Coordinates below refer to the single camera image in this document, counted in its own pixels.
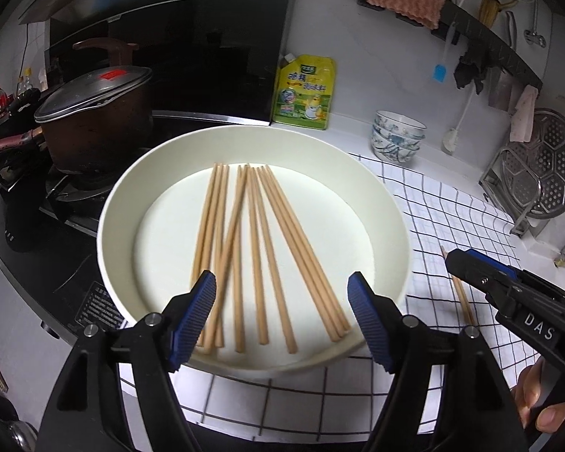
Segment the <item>person right hand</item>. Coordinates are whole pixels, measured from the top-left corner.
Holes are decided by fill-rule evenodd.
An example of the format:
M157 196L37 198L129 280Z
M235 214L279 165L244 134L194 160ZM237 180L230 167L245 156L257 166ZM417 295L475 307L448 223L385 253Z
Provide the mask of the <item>person right hand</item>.
M535 364L527 366L519 375L518 383L511 389L523 428L531 422L532 410L541 398L544 362L545 360L540 357ZM553 404L540 411L535 421L536 429L541 433L554 434L564 421L565 402Z

